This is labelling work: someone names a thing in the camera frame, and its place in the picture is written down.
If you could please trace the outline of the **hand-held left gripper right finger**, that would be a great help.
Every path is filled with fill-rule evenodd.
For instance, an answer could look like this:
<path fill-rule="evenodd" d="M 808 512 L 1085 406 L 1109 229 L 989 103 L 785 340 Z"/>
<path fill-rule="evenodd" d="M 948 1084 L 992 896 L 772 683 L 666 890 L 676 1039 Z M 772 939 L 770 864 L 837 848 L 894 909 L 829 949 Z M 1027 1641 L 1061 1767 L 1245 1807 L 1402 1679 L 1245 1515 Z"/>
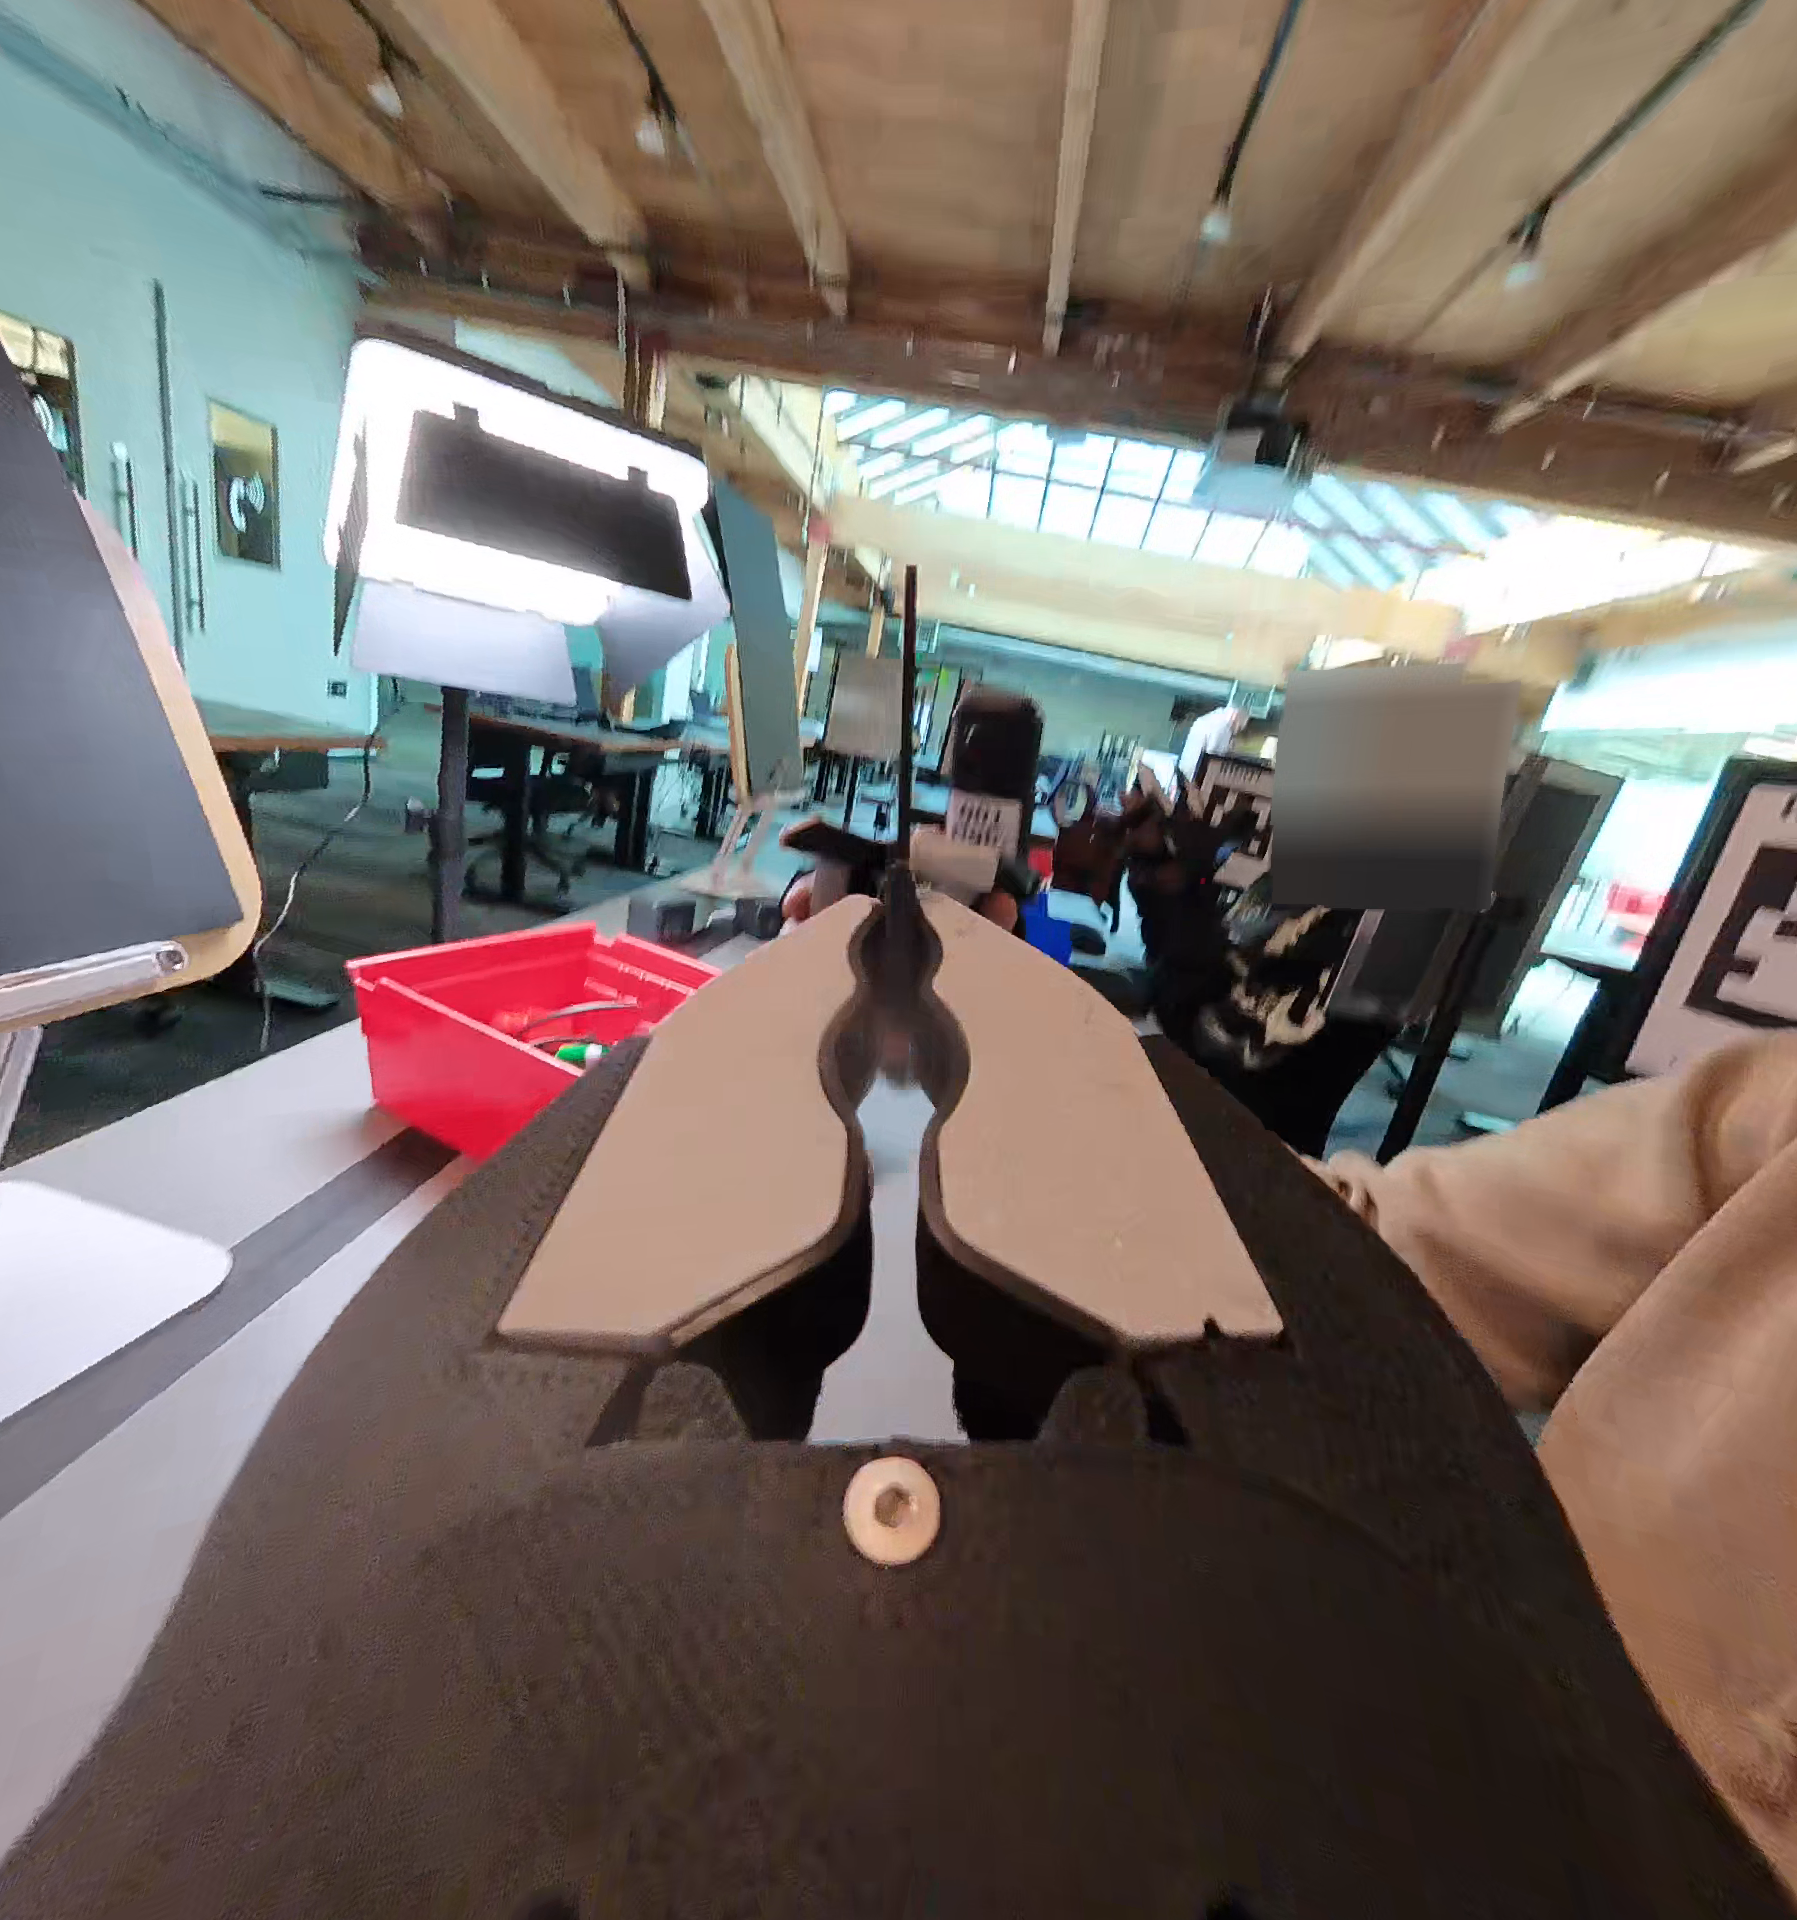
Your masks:
<path fill-rule="evenodd" d="M 1076 971 L 926 900 L 916 1067 L 925 1214 L 1012 1298 L 1115 1348 L 1275 1340 L 1259 1278 L 1135 1025 Z"/>

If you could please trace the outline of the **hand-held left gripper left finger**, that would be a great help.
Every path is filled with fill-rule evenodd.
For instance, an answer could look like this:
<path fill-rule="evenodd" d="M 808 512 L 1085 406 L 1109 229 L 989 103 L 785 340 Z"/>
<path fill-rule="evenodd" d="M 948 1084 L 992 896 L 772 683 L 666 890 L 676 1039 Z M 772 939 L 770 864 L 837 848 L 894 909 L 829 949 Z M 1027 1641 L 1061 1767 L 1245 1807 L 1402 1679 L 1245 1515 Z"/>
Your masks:
<path fill-rule="evenodd" d="M 881 1071 L 845 896 L 691 990 L 643 1044 L 498 1335 L 532 1348 L 686 1348 L 843 1249 L 870 1189 Z"/>

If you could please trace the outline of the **thin black stick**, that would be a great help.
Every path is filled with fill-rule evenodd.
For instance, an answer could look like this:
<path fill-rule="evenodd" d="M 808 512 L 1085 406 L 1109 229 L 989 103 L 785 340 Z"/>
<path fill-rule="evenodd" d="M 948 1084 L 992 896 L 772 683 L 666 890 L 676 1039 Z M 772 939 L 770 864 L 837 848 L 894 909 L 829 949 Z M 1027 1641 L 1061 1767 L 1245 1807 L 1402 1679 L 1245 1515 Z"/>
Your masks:
<path fill-rule="evenodd" d="M 898 630 L 898 761 L 894 761 L 894 845 L 881 884 L 881 955 L 873 998 L 881 1025 L 881 1076 L 894 1085 L 916 1079 L 920 993 L 926 983 L 926 916 L 910 869 L 914 840 L 914 686 L 916 686 L 916 566 L 903 566 Z"/>

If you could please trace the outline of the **red plastic bin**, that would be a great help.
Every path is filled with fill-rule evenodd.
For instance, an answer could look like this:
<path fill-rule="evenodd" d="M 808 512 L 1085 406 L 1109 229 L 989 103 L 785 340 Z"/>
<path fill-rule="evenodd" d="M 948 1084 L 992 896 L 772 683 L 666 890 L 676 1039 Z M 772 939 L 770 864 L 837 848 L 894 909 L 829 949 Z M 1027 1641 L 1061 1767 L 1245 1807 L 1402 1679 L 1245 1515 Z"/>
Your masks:
<path fill-rule="evenodd" d="M 466 1155 L 488 1155 L 713 979 L 699 959 L 591 922 L 366 955 L 344 971 L 375 1106 Z M 549 1057 L 562 1039 L 613 1051 L 574 1071 Z"/>

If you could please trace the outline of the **person's right forearm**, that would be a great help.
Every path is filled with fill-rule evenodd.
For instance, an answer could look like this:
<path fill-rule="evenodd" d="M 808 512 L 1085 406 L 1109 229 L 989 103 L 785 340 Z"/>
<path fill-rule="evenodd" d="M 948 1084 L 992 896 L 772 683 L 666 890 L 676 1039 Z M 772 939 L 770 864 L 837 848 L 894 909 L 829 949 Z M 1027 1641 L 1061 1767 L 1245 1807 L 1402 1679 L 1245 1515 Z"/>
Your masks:
<path fill-rule="evenodd" d="M 1310 1171 L 1547 1417 L 1632 1665 L 1797 1899 L 1797 1029 Z"/>

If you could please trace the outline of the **easel whiteboard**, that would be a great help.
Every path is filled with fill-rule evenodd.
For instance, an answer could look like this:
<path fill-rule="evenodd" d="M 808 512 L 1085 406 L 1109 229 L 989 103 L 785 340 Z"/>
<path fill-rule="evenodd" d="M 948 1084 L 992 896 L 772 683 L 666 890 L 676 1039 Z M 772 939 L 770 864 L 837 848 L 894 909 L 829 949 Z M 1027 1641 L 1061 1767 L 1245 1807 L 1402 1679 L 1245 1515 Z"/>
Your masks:
<path fill-rule="evenodd" d="M 840 652 L 822 753 L 894 761 L 910 740 L 910 683 L 898 654 Z"/>

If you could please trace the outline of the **grey upright panel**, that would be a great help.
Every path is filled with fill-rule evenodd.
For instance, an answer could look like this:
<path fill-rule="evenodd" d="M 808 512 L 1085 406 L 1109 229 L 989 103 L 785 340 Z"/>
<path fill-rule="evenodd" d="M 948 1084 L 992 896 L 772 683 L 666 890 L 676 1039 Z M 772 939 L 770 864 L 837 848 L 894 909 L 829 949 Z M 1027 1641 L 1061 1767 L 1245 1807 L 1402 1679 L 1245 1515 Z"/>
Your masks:
<path fill-rule="evenodd" d="M 803 734 L 780 545 L 770 515 L 725 480 L 711 504 L 736 648 L 725 669 L 731 773 L 745 802 L 785 798 L 803 789 Z"/>

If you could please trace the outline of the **black office chair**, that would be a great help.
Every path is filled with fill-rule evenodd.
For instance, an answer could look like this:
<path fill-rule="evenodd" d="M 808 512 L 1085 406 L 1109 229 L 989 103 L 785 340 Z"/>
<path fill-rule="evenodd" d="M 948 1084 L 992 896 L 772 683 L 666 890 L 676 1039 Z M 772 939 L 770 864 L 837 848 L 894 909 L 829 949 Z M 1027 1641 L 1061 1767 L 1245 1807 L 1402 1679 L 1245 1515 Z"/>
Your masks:
<path fill-rule="evenodd" d="M 466 837 L 461 900 L 565 909 L 587 853 L 551 837 L 551 802 L 580 798 L 565 755 L 513 740 L 470 746 L 466 805 L 498 814 L 498 827 Z"/>

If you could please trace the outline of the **background wooden desk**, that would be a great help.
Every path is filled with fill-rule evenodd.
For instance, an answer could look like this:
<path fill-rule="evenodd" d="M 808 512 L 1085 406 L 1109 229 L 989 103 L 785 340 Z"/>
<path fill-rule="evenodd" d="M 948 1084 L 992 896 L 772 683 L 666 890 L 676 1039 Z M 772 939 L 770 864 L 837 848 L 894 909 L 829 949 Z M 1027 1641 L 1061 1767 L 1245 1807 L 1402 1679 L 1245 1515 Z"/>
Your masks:
<path fill-rule="evenodd" d="M 200 701 L 218 766 L 234 792 L 319 792 L 336 757 L 371 755 L 375 734 L 336 730 L 261 707 Z"/>
<path fill-rule="evenodd" d="M 522 900 L 522 872 L 530 850 L 532 769 L 530 755 L 562 755 L 565 773 L 587 789 L 613 794 L 613 864 L 623 872 L 648 872 L 651 792 L 664 761 L 686 755 L 686 744 L 660 734 L 601 730 L 591 723 L 549 723 L 494 713 L 470 707 L 466 717 L 470 766 L 494 769 L 498 789 L 488 805 L 500 814 L 500 900 Z"/>

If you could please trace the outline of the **studio light panel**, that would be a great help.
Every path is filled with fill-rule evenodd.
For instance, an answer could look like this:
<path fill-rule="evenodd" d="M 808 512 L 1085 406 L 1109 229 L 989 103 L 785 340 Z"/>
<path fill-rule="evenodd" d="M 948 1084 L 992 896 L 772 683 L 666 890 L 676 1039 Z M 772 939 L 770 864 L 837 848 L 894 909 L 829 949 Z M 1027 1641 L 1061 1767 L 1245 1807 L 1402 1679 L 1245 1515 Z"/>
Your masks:
<path fill-rule="evenodd" d="M 579 703 L 571 633 L 640 686 L 731 608 L 711 466 L 617 413 L 407 330 L 354 340 L 324 549 L 357 675 Z"/>

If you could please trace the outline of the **black panel on tripod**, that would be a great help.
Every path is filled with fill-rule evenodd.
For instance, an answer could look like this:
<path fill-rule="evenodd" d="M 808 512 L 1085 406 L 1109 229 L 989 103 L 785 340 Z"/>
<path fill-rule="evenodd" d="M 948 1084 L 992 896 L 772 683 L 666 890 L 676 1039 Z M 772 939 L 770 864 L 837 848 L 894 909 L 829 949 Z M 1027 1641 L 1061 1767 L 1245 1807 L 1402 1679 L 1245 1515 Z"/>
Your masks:
<path fill-rule="evenodd" d="M 1534 966 L 1585 850 L 1626 777 L 1528 753 L 1509 777 L 1509 825 L 1493 878 L 1488 961 L 1503 990 Z"/>

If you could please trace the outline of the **wooden board with black sheet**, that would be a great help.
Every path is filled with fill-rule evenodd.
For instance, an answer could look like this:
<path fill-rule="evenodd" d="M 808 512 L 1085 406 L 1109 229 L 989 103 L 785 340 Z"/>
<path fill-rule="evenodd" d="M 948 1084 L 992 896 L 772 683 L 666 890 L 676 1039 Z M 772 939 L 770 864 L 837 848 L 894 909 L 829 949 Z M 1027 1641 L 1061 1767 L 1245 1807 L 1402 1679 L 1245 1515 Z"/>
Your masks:
<path fill-rule="evenodd" d="M 0 1035 L 202 983 L 258 915 L 158 601 L 0 343 Z"/>

